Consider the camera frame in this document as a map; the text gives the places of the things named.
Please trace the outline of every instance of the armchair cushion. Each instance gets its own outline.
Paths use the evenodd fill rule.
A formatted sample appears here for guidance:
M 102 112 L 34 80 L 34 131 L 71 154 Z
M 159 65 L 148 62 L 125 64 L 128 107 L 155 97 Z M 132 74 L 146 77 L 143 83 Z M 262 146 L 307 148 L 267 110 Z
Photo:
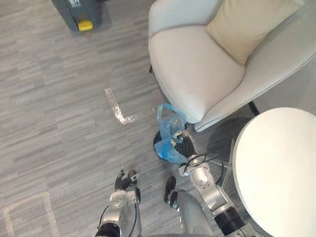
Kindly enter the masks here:
M 239 63 L 301 6 L 301 0 L 224 0 L 207 31 Z
M 196 123 L 242 81 L 244 66 L 209 36 L 205 26 L 160 31 L 149 40 L 151 63 L 169 102 Z

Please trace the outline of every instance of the beige pillow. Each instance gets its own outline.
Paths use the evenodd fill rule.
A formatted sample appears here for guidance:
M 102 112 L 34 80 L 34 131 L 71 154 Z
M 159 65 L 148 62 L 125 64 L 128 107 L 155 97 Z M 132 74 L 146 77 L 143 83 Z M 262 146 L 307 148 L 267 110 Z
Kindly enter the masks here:
M 301 0 L 223 0 L 206 30 L 238 63 L 302 5 Z

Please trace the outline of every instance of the chair seat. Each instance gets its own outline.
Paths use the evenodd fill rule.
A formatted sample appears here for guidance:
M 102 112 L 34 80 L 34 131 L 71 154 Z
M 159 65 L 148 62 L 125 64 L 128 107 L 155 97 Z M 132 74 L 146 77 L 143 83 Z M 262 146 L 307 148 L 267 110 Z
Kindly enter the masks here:
M 149 40 L 156 79 L 169 100 L 196 123 L 242 81 L 236 63 L 205 31 L 186 26 L 156 33 Z

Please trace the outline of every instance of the armchair leg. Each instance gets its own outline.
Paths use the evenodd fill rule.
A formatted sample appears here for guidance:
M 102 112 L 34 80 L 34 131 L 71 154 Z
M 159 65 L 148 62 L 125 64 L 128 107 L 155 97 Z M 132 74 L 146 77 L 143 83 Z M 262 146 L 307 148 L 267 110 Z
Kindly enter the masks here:
M 254 114 L 254 116 L 257 116 L 257 115 L 260 114 L 260 112 L 258 111 L 258 109 L 257 109 L 257 107 L 256 107 L 256 105 L 255 105 L 255 103 L 254 103 L 253 101 L 250 101 L 250 102 L 248 103 L 248 105 L 249 105 L 249 107 L 250 107 L 252 113 Z

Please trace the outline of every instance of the chair armrest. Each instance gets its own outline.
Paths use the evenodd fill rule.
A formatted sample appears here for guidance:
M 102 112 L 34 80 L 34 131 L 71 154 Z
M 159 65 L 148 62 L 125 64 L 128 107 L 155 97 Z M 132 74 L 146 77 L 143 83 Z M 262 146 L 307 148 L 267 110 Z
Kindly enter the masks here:
M 149 11 L 149 38 L 156 32 L 185 25 L 206 25 L 222 0 L 156 0 Z

